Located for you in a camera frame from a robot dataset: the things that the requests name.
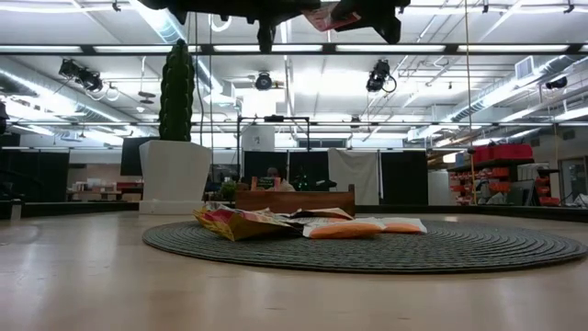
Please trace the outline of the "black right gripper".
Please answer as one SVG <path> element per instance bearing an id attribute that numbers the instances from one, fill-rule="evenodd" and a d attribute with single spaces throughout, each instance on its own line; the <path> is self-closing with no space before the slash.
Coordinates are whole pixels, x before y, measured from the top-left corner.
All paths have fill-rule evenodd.
<path id="1" fill-rule="evenodd" d="M 412 0 L 341 0 L 330 16 L 333 20 L 344 20 L 353 15 L 358 20 L 343 25 L 338 32 L 373 28 L 388 44 L 397 44 L 401 39 L 401 21 L 396 18 L 396 8 L 402 14 Z"/>

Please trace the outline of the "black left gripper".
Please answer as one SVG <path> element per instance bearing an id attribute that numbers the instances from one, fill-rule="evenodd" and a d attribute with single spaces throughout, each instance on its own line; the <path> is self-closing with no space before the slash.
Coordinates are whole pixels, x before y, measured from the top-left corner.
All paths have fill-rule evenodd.
<path id="1" fill-rule="evenodd" d="M 249 23 L 259 22 L 257 40 L 261 53 L 273 48 L 277 26 L 300 16 L 303 11 L 317 9 L 321 0 L 260 0 L 259 16 L 252 0 L 138 0 L 153 10 L 167 9 L 180 24 L 187 22 L 188 13 L 215 14 L 221 17 L 245 17 Z"/>

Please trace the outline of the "red fruit tea packet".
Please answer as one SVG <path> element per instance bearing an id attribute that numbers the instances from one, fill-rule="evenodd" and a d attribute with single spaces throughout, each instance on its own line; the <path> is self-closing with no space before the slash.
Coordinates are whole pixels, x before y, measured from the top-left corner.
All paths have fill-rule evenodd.
<path id="1" fill-rule="evenodd" d="M 357 12 L 335 17 L 333 11 L 338 5 L 339 2 L 321 3 L 316 9 L 302 10 L 302 15 L 320 32 L 339 29 L 357 23 L 361 19 Z"/>

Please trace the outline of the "orange fruit tea packet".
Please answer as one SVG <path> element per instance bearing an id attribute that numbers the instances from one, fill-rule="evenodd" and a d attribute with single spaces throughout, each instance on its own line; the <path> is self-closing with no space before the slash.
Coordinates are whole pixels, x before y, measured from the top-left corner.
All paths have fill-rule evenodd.
<path id="1" fill-rule="evenodd" d="M 251 191 L 276 190 L 280 184 L 280 177 L 252 177 Z"/>

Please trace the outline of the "white orange Tazo tea packet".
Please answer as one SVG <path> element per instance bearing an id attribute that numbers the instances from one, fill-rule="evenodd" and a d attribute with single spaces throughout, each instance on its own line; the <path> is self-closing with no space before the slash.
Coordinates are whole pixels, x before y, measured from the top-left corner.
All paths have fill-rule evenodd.
<path id="1" fill-rule="evenodd" d="M 352 239 L 380 234 L 385 229 L 385 224 L 371 219 L 317 218 L 303 226 L 302 235 L 310 239 Z"/>
<path id="2" fill-rule="evenodd" d="M 382 218 L 380 219 L 385 226 L 385 233 L 397 234 L 427 234 L 427 228 L 418 218 Z"/>

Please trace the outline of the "yellow-edged fruit tea packet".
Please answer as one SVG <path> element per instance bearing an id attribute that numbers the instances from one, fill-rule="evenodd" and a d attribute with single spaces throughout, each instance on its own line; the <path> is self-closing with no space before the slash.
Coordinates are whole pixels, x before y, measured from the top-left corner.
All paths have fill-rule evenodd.
<path id="1" fill-rule="evenodd" d="M 244 211 L 218 203 L 208 203 L 193 210 L 193 216 L 204 228 L 233 242 L 297 231 L 295 226 L 269 209 Z"/>

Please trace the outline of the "wooden tea organizer box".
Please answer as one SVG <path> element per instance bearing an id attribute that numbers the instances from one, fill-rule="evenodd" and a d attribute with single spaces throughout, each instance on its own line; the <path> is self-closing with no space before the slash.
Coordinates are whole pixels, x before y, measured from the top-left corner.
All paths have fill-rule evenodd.
<path id="1" fill-rule="evenodd" d="M 269 209 L 275 213 L 339 208 L 354 216 L 355 186 L 350 184 L 348 191 L 236 191 L 235 208 L 244 211 Z"/>

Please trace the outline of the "black partition panel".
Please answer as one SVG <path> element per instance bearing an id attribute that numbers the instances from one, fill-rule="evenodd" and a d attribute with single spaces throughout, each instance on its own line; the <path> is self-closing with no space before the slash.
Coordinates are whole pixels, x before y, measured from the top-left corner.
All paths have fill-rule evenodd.
<path id="1" fill-rule="evenodd" d="M 425 152 L 381 155 L 383 204 L 428 204 L 428 169 Z"/>
<path id="2" fill-rule="evenodd" d="M 70 155 L 0 151 L 0 200 L 65 202 Z"/>
<path id="3" fill-rule="evenodd" d="M 317 188 L 318 182 L 329 179 L 329 159 L 326 152 L 244 152 L 242 170 L 246 181 L 252 177 L 265 177 L 267 169 L 274 167 L 296 190 L 301 180 L 308 184 L 304 190 Z"/>

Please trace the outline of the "person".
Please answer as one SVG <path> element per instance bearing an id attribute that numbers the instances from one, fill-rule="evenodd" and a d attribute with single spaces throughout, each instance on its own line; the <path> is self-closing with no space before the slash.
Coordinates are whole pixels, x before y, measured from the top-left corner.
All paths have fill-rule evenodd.
<path id="1" fill-rule="evenodd" d="M 270 188 L 272 191 L 290 192 L 295 190 L 276 167 L 269 167 L 266 176 L 272 178 L 273 187 Z"/>

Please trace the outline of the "white hanging cloth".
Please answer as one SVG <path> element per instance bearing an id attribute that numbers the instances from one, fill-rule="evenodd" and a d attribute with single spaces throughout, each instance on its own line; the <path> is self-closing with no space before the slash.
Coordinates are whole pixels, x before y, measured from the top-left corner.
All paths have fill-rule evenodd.
<path id="1" fill-rule="evenodd" d="M 378 155 L 331 148 L 327 151 L 329 179 L 338 191 L 355 186 L 355 205 L 379 205 Z"/>

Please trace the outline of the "white cabinet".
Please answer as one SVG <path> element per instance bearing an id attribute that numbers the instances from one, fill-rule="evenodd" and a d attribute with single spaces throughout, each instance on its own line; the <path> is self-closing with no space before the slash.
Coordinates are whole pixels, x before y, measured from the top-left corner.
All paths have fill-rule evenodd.
<path id="1" fill-rule="evenodd" d="M 450 190 L 449 173 L 446 170 L 429 171 L 428 181 L 428 205 L 450 206 L 455 205 L 455 198 Z"/>

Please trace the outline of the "shelf with red bins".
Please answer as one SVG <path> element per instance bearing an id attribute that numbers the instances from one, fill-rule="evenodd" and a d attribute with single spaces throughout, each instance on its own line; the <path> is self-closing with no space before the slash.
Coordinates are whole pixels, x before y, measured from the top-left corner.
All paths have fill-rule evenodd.
<path id="1" fill-rule="evenodd" d="M 555 207 L 551 176 L 558 170 L 537 163 L 525 143 L 474 146 L 456 154 L 448 169 L 449 189 L 456 204 Z"/>

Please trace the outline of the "white plant pot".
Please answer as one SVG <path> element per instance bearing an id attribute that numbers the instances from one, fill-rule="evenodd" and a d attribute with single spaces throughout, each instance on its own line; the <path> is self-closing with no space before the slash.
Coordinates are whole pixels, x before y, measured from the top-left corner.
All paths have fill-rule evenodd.
<path id="1" fill-rule="evenodd" d="M 191 215 L 203 205 L 212 159 L 191 142 L 151 140 L 140 146 L 143 194 L 140 214 Z"/>

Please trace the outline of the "black screen panel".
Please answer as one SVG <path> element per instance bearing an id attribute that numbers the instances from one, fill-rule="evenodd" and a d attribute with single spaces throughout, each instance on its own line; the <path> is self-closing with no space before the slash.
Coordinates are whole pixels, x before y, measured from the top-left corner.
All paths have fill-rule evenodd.
<path id="1" fill-rule="evenodd" d="M 121 150 L 120 174 L 126 177 L 141 177 L 140 146 L 158 137 L 124 138 Z"/>

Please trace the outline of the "round grey woven placemat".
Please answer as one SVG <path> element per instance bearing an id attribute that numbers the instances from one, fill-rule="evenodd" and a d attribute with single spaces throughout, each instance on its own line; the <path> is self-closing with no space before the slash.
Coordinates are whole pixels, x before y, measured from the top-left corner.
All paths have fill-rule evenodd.
<path id="1" fill-rule="evenodd" d="M 541 231 L 479 223 L 425 222 L 425 234 L 310 239 L 294 234 L 232 242 L 195 222 L 146 230 L 146 245 L 216 262 L 362 274 L 475 273 L 542 268 L 588 257 L 588 246 Z"/>

